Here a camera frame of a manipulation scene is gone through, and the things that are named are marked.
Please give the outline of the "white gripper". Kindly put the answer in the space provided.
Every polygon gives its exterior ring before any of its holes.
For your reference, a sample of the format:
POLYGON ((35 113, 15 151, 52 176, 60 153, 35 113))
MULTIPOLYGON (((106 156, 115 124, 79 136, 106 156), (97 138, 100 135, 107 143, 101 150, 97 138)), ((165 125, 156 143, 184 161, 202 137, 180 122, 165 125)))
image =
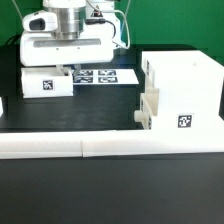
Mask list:
POLYGON ((25 33, 20 42, 20 60, 24 66, 56 66, 65 76, 71 76, 82 69, 81 64, 110 62, 114 57, 111 40, 84 38, 56 40, 50 35, 25 33))

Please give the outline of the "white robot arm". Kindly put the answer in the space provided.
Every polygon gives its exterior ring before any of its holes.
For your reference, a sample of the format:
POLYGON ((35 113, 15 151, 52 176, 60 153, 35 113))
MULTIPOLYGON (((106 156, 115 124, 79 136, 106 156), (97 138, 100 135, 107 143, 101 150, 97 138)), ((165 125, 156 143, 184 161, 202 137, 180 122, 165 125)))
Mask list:
POLYGON ((67 72, 72 65, 106 63, 117 49, 125 14, 116 0, 43 0, 43 9, 25 16, 20 61, 25 71, 67 72))

